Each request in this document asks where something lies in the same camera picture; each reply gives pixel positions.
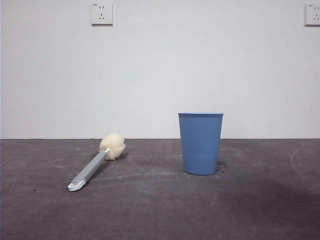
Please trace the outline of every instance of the sponge brush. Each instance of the sponge brush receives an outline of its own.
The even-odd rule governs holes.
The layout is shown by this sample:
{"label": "sponge brush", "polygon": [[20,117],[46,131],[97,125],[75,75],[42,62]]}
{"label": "sponge brush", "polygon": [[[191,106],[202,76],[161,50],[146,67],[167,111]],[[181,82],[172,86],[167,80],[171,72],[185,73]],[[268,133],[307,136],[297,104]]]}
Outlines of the sponge brush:
{"label": "sponge brush", "polygon": [[106,135],[100,142],[99,146],[100,151],[110,149],[105,160],[116,160],[126,147],[124,141],[124,137],[119,133],[110,133]]}

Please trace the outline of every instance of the electrical outlet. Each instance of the electrical outlet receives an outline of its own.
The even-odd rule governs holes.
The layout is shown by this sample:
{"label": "electrical outlet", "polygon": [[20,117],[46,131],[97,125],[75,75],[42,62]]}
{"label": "electrical outlet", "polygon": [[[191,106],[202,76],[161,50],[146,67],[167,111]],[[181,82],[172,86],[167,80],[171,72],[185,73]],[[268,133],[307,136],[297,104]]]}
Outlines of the electrical outlet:
{"label": "electrical outlet", "polygon": [[92,25],[113,25],[112,2],[93,3],[91,5]]}
{"label": "electrical outlet", "polygon": [[320,27],[320,4],[309,3],[305,5],[304,25]]}

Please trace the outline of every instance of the cup rim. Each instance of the cup rim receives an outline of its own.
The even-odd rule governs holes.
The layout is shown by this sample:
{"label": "cup rim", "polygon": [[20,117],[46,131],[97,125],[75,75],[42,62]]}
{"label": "cup rim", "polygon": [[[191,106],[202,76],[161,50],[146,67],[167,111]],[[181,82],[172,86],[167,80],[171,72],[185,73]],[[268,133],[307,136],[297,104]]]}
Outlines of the cup rim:
{"label": "cup rim", "polygon": [[178,112],[178,115],[223,115],[222,112]]}

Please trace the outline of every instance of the ribbed cup surface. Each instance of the ribbed cup surface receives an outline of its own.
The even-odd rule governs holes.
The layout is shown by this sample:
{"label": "ribbed cup surface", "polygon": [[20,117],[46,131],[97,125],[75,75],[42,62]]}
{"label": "ribbed cup surface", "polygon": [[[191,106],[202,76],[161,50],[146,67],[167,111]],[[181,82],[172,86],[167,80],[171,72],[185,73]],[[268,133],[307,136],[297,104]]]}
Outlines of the ribbed cup surface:
{"label": "ribbed cup surface", "polygon": [[179,113],[184,170],[195,175],[216,172],[222,113]]}

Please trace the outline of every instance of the gray floor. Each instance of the gray floor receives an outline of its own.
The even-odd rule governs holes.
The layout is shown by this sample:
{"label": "gray floor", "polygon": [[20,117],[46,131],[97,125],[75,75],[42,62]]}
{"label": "gray floor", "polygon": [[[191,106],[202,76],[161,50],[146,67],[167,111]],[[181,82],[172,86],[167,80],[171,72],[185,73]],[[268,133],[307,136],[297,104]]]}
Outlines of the gray floor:
{"label": "gray floor", "polygon": [[180,140],[129,139],[89,183],[100,140],[1,140],[2,240],[319,240],[320,139],[222,140],[217,173]]}

